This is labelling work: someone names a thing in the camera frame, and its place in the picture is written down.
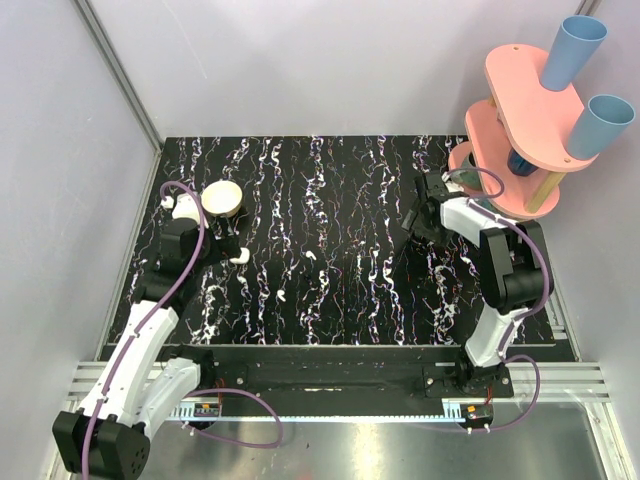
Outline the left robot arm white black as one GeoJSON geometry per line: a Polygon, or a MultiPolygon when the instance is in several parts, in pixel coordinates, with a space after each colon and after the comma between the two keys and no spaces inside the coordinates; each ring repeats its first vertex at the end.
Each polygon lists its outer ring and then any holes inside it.
{"type": "Polygon", "coordinates": [[[167,198],[171,218],[163,227],[155,264],[143,276],[126,327],[107,366],[80,406],[60,412],[52,426],[65,469],[88,478],[137,479],[153,437],[188,393],[215,386],[213,358],[181,347],[164,371],[148,375],[169,334],[196,294],[206,267],[222,260],[245,263],[248,249],[233,233],[216,238],[215,226],[241,209],[238,190],[167,198]]]}

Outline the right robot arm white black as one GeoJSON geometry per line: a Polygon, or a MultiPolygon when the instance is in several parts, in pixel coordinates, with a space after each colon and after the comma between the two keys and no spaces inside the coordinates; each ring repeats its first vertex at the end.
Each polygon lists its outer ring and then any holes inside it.
{"type": "Polygon", "coordinates": [[[416,199],[403,230],[440,245],[457,235],[479,251],[483,309],[444,384],[464,396],[482,396],[506,376],[506,354],[517,330],[553,291],[544,234],[536,221],[509,220],[465,192],[449,190],[438,173],[423,173],[414,182],[416,199]]]}

